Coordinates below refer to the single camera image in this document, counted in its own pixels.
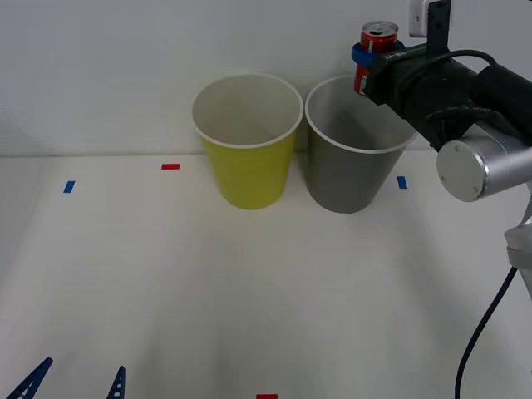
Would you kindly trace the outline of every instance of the white wall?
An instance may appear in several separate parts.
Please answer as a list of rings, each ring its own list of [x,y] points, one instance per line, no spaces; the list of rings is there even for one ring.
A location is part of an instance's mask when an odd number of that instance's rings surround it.
[[[22,132],[63,155],[199,152],[189,113],[207,83],[268,71],[306,95],[353,69],[350,47],[364,22],[397,21],[406,38],[407,3],[4,0],[0,107],[21,138],[0,140],[0,153],[35,154]],[[456,0],[451,46],[491,52],[531,78],[530,12],[525,0]]]

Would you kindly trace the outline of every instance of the black mounting bracket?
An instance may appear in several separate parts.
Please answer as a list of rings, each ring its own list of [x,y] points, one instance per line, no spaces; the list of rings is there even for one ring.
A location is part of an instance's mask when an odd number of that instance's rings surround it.
[[[449,51],[449,26],[451,25],[451,0],[429,4],[429,24],[426,42],[426,58],[433,58]]]

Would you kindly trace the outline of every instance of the red tape marker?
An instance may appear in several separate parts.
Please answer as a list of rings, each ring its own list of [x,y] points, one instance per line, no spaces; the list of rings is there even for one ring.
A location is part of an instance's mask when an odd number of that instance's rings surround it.
[[[180,164],[163,164],[160,169],[161,170],[178,170],[180,168]]]

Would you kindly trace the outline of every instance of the gray cup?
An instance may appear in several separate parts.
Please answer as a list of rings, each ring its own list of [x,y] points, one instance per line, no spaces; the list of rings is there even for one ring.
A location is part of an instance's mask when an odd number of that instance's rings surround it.
[[[334,77],[307,97],[307,187],[323,208],[352,214],[366,208],[416,131],[387,106]]]

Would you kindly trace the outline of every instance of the cup rim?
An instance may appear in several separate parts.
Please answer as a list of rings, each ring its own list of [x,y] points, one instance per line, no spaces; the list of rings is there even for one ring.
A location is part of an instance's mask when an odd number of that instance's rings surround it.
[[[394,151],[400,150],[402,148],[405,148],[407,145],[409,145],[410,143],[412,143],[416,139],[417,131],[416,131],[416,129],[412,128],[413,129],[413,133],[412,133],[411,137],[409,137],[407,140],[403,141],[399,145],[394,145],[393,147],[384,148],[384,149],[381,149],[381,150],[364,150],[362,148],[350,147],[348,145],[344,145],[342,143],[338,143],[337,141],[335,141],[335,140],[331,139],[330,137],[328,137],[327,135],[325,135],[321,130],[319,130],[316,127],[316,125],[314,125],[314,122],[312,121],[311,116],[308,113],[308,104],[310,102],[310,99],[312,98],[314,92],[317,91],[320,87],[325,86],[325,85],[329,84],[332,81],[336,81],[336,80],[340,80],[340,79],[346,79],[346,78],[354,78],[354,76],[352,74],[345,74],[345,75],[332,77],[330,79],[327,79],[326,81],[322,81],[317,86],[315,86],[310,91],[310,93],[308,93],[307,100],[305,101],[305,115],[307,116],[308,124],[313,128],[313,130],[316,132],[317,135],[319,135],[322,139],[324,139],[325,141],[329,142],[330,144],[332,144],[332,145],[334,145],[334,146],[336,146],[338,148],[341,148],[341,149],[347,150],[347,151],[351,151],[351,152],[356,152],[358,154],[388,154],[390,152],[394,152]]]
[[[206,139],[207,141],[213,143],[213,144],[216,144],[216,145],[220,145],[222,147],[225,147],[225,148],[233,148],[233,149],[236,149],[236,150],[253,150],[253,149],[257,149],[257,148],[264,148],[264,147],[268,147],[272,144],[275,144],[281,140],[284,140],[286,139],[287,137],[289,137],[297,128],[298,126],[301,124],[301,120],[303,119],[303,115],[304,115],[304,112],[305,112],[305,107],[304,107],[304,104],[303,104],[303,98],[301,97],[301,94],[299,93],[299,91],[294,87],[292,86],[290,83],[288,83],[287,81],[281,79],[280,77],[277,77],[277,76],[274,76],[274,75],[270,75],[268,73],[260,73],[260,72],[248,72],[248,73],[237,73],[237,74],[234,74],[234,75],[228,75],[228,76],[224,76],[224,77],[221,77],[220,79],[216,79],[215,81],[212,81],[209,85],[207,85],[206,87],[204,87],[197,95],[196,97],[194,98],[194,101],[192,102],[192,109],[194,109],[194,105],[195,103],[197,102],[198,98],[201,96],[201,94],[207,90],[207,88],[211,87],[212,85],[215,85],[216,83],[219,83],[221,81],[225,81],[227,79],[233,79],[235,77],[242,77],[242,76],[260,76],[260,77],[267,77],[269,79],[274,79],[275,81],[279,81],[281,83],[283,83],[288,89],[290,89],[290,91],[296,95],[296,97],[298,98],[298,102],[299,102],[299,116],[298,116],[298,119],[296,120],[295,124],[284,134],[280,135],[279,137],[276,137],[275,139],[273,140],[270,140],[270,141],[266,141],[264,143],[259,143],[259,144],[252,144],[252,145],[236,145],[236,144],[228,144],[228,143],[224,143],[223,141],[218,141],[218,140],[215,140],[213,139],[212,137],[209,137],[208,135],[206,135],[197,125],[196,125],[196,122],[194,120],[194,112],[191,112],[191,115],[192,115],[192,124],[194,125],[194,128],[195,128],[195,131],[196,133],[203,139]]]

